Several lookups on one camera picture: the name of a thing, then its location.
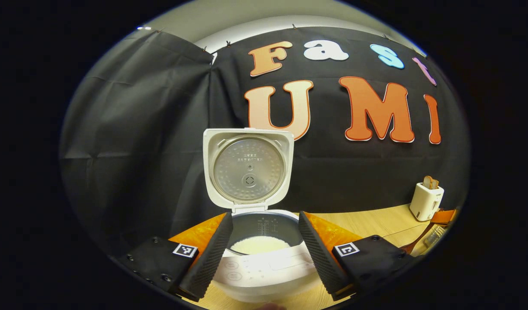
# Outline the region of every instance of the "inner lid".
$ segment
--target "inner lid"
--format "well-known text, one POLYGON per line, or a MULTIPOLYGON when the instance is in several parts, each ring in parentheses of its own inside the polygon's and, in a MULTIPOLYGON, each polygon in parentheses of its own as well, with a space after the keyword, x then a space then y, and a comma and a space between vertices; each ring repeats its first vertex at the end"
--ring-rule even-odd
POLYGON ((283 156, 274 145, 256 137, 241 137, 216 157, 213 183, 233 202, 263 202, 283 183, 284 170, 283 156))

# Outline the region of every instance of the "wooden table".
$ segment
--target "wooden table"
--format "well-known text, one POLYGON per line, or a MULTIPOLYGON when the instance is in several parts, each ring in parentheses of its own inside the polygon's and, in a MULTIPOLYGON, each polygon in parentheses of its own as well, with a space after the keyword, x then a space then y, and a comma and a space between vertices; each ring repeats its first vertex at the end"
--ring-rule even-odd
MULTIPOLYGON (((316 215, 361 237, 378 234, 397 247, 413 242, 423 233, 429 223, 429 221, 419 222, 416 220, 410 212, 409 204, 380 210, 316 215)), ((421 239, 415 246, 411 253, 412 256, 421 255, 427 250, 426 245, 423 243, 426 237, 421 239)), ((287 310, 320 310, 347 299, 333 302, 325 287, 319 284, 307 292, 274 302, 286 307, 287 310)), ((233 300, 212 283, 207 289, 205 298, 202 298, 197 303, 191 303, 209 310, 255 310, 264 304, 249 304, 233 300)))

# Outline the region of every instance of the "white rice cooker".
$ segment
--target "white rice cooker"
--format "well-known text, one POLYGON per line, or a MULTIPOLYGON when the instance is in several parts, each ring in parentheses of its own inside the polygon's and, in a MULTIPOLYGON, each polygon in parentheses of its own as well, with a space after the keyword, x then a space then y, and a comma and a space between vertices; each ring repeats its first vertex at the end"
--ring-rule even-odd
POLYGON ((234 226, 213 284, 235 300, 269 302, 321 283, 298 231, 298 216, 268 210, 288 192, 293 147, 294 137, 288 131, 246 128, 203 133, 207 192, 217 206, 231 209, 234 226), (280 239, 287 247, 258 254, 232 249, 254 237, 280 239))

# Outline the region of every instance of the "open lid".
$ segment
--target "open lid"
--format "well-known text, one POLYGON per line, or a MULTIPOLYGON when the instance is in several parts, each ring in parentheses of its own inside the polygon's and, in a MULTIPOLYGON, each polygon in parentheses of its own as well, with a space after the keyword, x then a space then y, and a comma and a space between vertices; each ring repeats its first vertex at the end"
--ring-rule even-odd
POLYGON ((212 202, 231 212, 267 210, 288 192, 294 136, 288 131, 207 129, 203 162, 212 202))

